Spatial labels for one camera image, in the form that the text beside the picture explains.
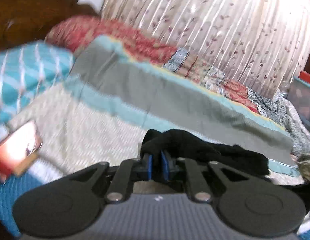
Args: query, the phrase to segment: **teal fabric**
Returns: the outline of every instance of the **teal fabric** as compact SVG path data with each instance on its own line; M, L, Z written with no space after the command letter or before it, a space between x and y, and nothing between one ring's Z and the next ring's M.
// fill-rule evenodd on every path
M101 46L103 46L108 51L114 51L117 55L119 55L120 61L128 62L130 60L129 56L124 52L122 44L117 42L117 41L112 40L108 36L104 36L104 35L98 36L95 39L95 42L98 42ZM133 62L133 63L136 67L143 69L143 71L145 71L147 73L151 73L153 75L159 76L159 77L164 78L166 80L169 80L171 82L175 82L175 83L177 83L181 86L184 86L186 88L189 88L189 89L198 91L200 93L203 93L203 94L207 95L208 97L211 97L216 101L219 101L221 104L228 107L229 109L243 114L246 118L253 120L254 122L258 123L259 125L261 125L263 127L269 128L269 129L274 130L274 131L279 131L282 134L288 135L284 129L281 129L273 121L271 121L271 120L268 121L268 120L262 118L261 116L254 115L248 108L246 108L244 106L240 106L238 104L234 104L227 98L223 98L223 97L221 97L217 94L214 94L214 93L208 94L202 88L198 87L196 84L194 84L193 82L191 82L187 79L179 78L173 74L167 73L164 70L157 69L157 68L151 66L148 62L142 62L142 63L141 62Z
M301 240L310 240L310 230L298 236Z
M0 53L0 123L8 122L34 97L63 80L73 54L37 41Z
M0 222L13 236L20 236L12 214L14 202L25 192L42 184L27 172L21 177L10 176L5 184L0 184Z
M80 80L79 75L70 75L63 84L65 89L70 91L74 98L85 102L91 108L119 116L122 120L138 125L143 129L148 130L152 128L162 132L169 129L183 129L165 119L156 117L146 111L136 108L135 106L128 105L118 97L103 95L97 92L90 85L84 84ZM206 138L196 132L192 133L204 141L223 143ZM292 177L298 177L300 175L295 167L274 160L269 160L268 167L274 172L287 174Z

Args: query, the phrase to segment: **leaf-patterned curtain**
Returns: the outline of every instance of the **leaf-patterned curtain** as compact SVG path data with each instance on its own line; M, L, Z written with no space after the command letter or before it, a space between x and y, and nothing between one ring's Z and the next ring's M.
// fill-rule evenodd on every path
M310 0L105 0L101 16L185 47L268 98L310 52Z

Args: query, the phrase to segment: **wooden headboard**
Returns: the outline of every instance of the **wooden headboard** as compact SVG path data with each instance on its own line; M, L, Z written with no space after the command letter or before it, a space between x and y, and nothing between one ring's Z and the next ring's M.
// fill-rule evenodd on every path
M45 39L49 30L74 15L97 16L78 0L0 0L0 51Z

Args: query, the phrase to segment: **black cloth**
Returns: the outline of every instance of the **black cloth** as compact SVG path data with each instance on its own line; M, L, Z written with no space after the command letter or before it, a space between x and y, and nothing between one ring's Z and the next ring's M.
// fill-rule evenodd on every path
M268 159L264 155L245 150L239 145L209 143L184 130L171 129L163 133L148 130L142 143L141 157L145 153L152 154L156 164L161 150L167 150L174 158L184 157L198 162L218 161L254 176L269 174Z

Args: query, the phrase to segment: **round black pad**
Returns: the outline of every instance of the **round black pad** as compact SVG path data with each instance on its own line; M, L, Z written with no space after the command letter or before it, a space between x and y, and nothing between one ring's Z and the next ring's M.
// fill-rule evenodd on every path
M305 206L295 193L268 182L236 184L218 204L222 219L235 230L250 236L277 237L293 232L302 223Z
M87 228L100 209L99 199L82 182L56 181L18 198L13 217L23 233L57 238Z

